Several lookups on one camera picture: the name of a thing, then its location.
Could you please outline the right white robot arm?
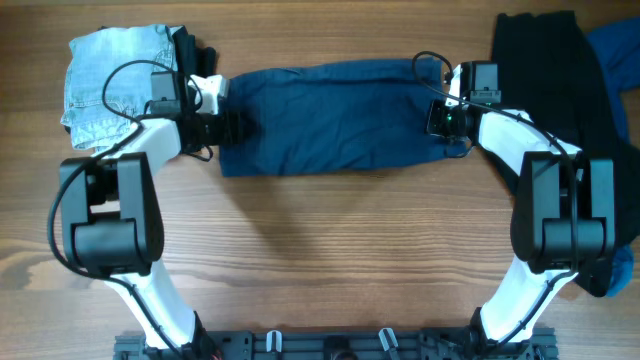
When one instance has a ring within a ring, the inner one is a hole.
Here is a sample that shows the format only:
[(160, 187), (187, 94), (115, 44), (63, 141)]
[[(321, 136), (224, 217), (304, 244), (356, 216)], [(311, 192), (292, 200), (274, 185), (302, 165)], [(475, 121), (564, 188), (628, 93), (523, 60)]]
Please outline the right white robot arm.
[(426, 133), (479, 147), (517, 176), (514, 259), (472, 326), (478, 349), (498, 352), (528, 341), (556, 294), (583, 267), (612, 253), (613, 163), (585, 158), (524, 110), (502, 108), (494, 63), (448, 66), (444, 82), (449, 89), (433, 101)]

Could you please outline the navy blue shorts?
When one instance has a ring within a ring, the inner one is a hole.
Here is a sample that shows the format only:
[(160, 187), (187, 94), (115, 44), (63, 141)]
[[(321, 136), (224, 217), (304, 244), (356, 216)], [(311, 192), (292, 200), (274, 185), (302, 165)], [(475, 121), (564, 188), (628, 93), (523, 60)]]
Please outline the navy blue shorts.
[(220, 149), (224, 176), (302, 175), (412, 166), (462, 155), (426, 133), (441, 88), (432, 58), (272, 68), (233, 78), (227, 98), (246, 133)]

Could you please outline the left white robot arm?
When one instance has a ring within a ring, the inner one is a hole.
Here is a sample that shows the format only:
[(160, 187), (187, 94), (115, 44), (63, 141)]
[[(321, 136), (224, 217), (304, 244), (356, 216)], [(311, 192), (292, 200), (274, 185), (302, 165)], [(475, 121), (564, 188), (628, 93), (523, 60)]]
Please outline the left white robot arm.
[(217, 347), (197, 313), (181, 298), (161, 259), (164, 226), (154, 174), (185, 141), (230, 143), (237, 115), (221, 111), (229, 82), (193, 76), (196, 108), (188, 114), (144, 115), (110, 148), (60, 166), (61, 187), (50, 210), (62, 217), (62, 251), (70, 271), (105, 282), (125, 301), (144, 330), (141, 356), (214, 359)]

